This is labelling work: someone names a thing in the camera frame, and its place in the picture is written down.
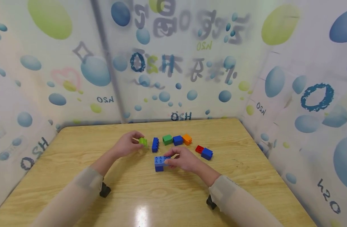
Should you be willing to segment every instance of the wooden table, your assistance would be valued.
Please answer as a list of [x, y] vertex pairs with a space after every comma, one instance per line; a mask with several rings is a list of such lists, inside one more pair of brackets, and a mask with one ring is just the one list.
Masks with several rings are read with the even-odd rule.
[[257, 198], [284, 226], [315, 226], [295, 196], [237, 119], [188, 120], [64, 128], [0, 208], [1, 226], [28, 226], [81, 170], [131, 130], [142, 132], [148, 148], [118, 160], [104, 182], [112, 192], [98, 198], [76, 226], [236, 226], [218, 208], [206, 205], [207, 187], [194, 174], [165, 169], [155, 172], [153, 159], [173, 144], [162, 136], [188, 133], [195, 152], [214, 152], [204, 162], [227, 175]]

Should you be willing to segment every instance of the sheer sleeve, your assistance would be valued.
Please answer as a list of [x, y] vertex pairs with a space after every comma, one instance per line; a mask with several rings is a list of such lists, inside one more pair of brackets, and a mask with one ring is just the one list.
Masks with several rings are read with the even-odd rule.
[[212, 201], [240, 227], [283, 226], [252, 195], [226, 176], [209, 187]]
[[76, 176], [37, 216], [33, 227], [73, 226], [99, 196], [103, 177], [88, 167]]

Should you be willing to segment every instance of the printed backdrop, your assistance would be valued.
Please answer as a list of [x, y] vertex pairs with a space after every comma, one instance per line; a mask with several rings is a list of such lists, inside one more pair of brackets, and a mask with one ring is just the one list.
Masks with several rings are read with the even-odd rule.
[[346, 227], [347, 0], [0, 0], [0, 205], [66, 126], [220, 117]]

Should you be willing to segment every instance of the hand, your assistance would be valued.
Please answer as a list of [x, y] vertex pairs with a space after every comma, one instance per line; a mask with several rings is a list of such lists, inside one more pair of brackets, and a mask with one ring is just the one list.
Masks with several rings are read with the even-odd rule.
[[173, 147], [167, 151], [164, 156], [171, 157], [175, 154], [178, 154], [175, 156], [175, 158], [165, 160], [165, 164], [170, 165], [172, 169], [178, 166], [187, 172], [197, 173], [200, 166], [204, 164], [188, 148], [185, 147]]
[[116, 158], [121, 158], [129, 155], [133, 151], [137, 151], [143, 148], [143, 144], [139, 144], [134, 138], [139, 139], [144, 137], [144, 135], [138, 131], [130, 131], [124, 134], [116, 144], [109, 150], [113, 153]]

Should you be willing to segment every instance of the pink heart drawing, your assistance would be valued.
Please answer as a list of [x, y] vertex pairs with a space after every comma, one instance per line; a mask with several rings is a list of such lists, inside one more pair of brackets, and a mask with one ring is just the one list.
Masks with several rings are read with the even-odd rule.
[[53, 69], [51, 70], [51, 78], [59, 85], [63, 86], [64, 81], [69, 81], [76, 86], [77, 90], [80, 90], [80, 75], [79, 73], [71, 68], [65, 67], [64, 69]]

